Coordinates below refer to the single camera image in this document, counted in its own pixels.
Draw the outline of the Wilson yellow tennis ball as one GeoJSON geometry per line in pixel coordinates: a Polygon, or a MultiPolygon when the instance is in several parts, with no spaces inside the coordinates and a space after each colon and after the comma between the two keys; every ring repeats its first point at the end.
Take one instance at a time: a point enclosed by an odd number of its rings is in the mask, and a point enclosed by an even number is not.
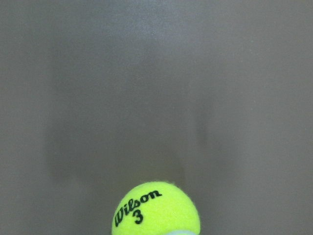
{"type": "Polygon", "coordinates": [[[120,201],[112,218],[113,235],[198,235],[199,213],[174,184],[146,182],[120,201]]]}

